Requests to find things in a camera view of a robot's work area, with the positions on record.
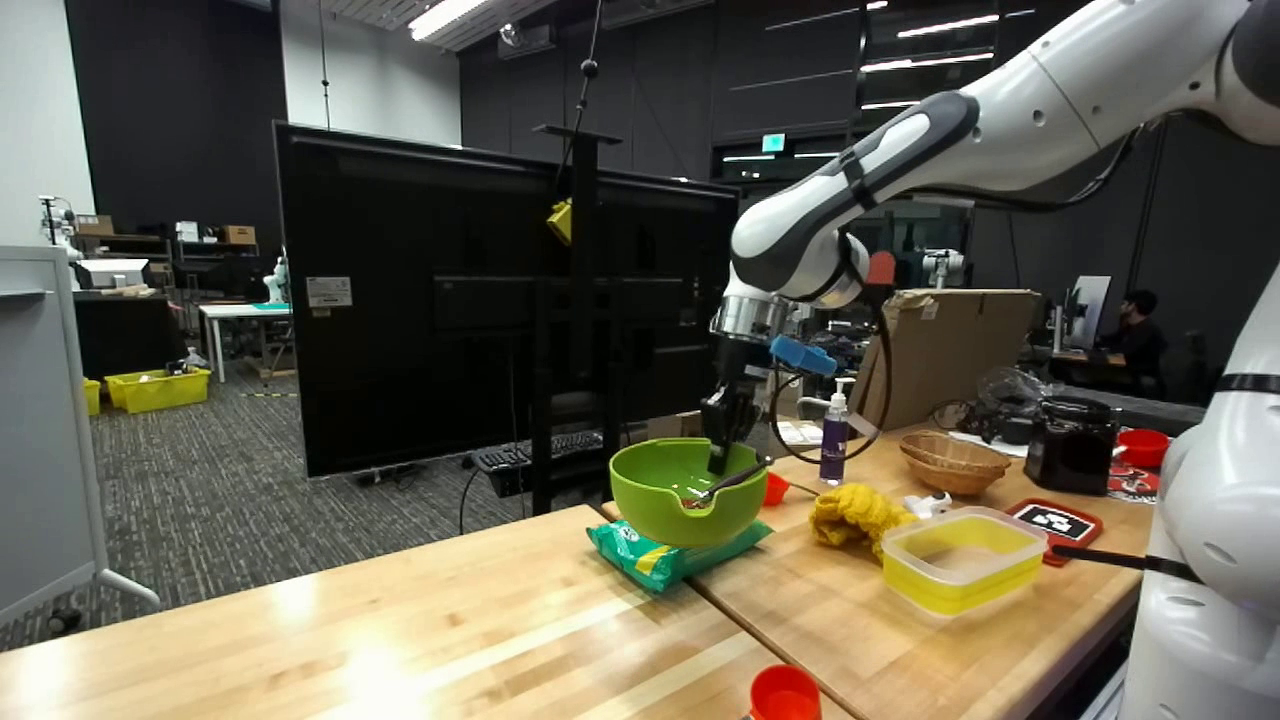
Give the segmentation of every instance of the white robot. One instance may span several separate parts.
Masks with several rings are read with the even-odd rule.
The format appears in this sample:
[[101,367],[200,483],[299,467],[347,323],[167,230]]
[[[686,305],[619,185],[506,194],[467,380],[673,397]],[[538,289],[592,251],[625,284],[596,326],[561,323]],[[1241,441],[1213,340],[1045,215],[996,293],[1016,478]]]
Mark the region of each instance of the white robot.
[[[820,172],[752,204],[710,333],[705,428],[752,428],[744,348],[772,298],[844,309],[867,251],[840,229],[912,192],[1012,194],[1162,113],[1213,113],[1280,143],[1280,0],[1092,0],[1004,68],[901,113]],[[1241,333],[1224,386],[1162,463],[1150,550],[1198,583],[1143,575],[1125,714],[1280,714],[1280,271]]]

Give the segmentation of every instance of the black monitor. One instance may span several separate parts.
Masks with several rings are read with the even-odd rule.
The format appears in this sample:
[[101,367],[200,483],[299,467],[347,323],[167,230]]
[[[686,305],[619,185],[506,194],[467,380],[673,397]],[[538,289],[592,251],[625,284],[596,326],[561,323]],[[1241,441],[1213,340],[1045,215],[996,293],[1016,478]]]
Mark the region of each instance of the black monitor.
[[[570,281],[549,230],[557,162],[275,129],[308,475],[528,434],[538,293]],[[625,419],[710,383],[735,194],[601,172],[596,289],[626,356]]]

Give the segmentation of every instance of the cardboard box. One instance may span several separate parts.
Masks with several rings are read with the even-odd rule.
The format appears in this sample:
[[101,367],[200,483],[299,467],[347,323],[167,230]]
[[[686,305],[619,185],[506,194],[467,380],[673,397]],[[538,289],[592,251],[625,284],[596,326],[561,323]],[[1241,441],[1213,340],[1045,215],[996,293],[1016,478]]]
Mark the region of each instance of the cardboard box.
[[113,215],[76,215],[76,239],[108,239],[117,237]]
[[255,229],[250,225],[225,225],[225,245],[255,245]]

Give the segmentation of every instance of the wooden table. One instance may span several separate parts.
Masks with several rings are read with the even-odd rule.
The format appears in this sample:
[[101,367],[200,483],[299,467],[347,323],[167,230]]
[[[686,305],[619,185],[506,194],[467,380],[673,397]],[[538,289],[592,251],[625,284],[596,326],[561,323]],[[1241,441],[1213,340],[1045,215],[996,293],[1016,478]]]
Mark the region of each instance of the wooden table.
[[777,656],[691,586],[632,586],[592,522],[568,508],[33,644],[0,656],[0,714],[744,714]]
[[[782,461],[777,467],[820,486],[810,463]],[[894,495],[924,492],[901,463],[894,441],[878,441],[853,461],[846,478]],[[1149,549],[1150,508],[1045,492],[1018,463],[989,486],[982,505],[1012,508],[1027,495],[1105,521],[1092,549]],[[1070,560],[1069,567],[1045,567],[1030,595],[1004,612],[966,627],[939,627],[878,583],[871,550],[820,549],[809,536],[809,508],[810,495],[792,486],[780,508],[760,514],[777,536],[760,550],[709,570],[695,586],[782,660],[809,666],[855,714],[1027,714],[1134,609],[1141,570]]]

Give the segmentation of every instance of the wooden bowl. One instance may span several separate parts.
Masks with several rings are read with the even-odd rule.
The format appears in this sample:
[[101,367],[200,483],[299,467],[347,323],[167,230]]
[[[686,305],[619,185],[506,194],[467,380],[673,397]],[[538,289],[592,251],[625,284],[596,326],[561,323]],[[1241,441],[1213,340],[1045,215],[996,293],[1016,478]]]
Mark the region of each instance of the wooden bowl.
[[958,499],[975,499],[1006,472],[1006,457],[945,432],[906,432],[901,453],[919,483]]

